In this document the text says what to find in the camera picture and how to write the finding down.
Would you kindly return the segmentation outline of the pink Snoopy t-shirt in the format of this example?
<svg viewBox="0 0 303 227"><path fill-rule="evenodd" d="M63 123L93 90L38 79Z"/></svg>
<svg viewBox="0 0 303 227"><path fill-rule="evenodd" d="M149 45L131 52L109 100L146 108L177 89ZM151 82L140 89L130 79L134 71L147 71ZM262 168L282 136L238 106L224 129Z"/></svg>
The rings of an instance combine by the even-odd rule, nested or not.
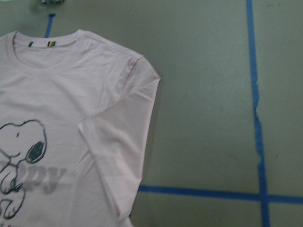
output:
<svg viewBox="0 0 303 227"><path fill-rule="evenodd" d="M160 77L89 31L0 39L0 224L130 227Z"/></svg>

